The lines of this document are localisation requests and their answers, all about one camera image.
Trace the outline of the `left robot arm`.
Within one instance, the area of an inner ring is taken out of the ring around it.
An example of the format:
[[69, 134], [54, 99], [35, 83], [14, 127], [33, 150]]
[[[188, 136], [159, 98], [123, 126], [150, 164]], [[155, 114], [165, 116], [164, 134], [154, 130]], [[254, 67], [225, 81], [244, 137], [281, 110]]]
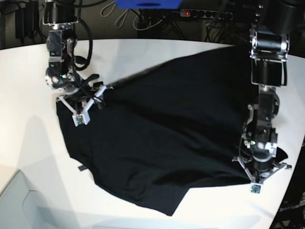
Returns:
[[278, 134], [272, 121], [280, 105], [276, 89], [287, 85], [290, 32], [303, 20], [304, 13], [303, 0], [260, 0], [250, 28], [251, 83], [258, 93], [248, 104], [249, 116], [239, 142], [250, 155], [233, 160], [247, 174], [254, 193], [259, 193], [276, 172], [291, 169], [275, 160]]

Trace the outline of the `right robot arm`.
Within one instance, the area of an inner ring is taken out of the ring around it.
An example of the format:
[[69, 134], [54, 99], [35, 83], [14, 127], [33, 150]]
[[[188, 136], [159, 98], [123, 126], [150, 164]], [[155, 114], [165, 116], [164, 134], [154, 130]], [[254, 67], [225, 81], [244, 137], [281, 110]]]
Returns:
[[[59, 92], [57, 99], [71, 111], [75, 125], [86, 125], [90, 121], [90, 108], [95, 104], [103, 105], [102, 95], [107, 86], [97, 81], [98, 74], [86, 79], [79, 75], [80, 71], [89, 67], [93, 53], [92, 32], [81, 19], [81, 10], [97, 6], [102, 1], [83, 4], [81, 0], [47, 0], [45, 3], [43, 24], [51, 28], [46, 39], [49, 52], [46, 84]], [[78, 41], [75, 25], [78, 23], [88, 35], [87, 57], [74, 53]]]

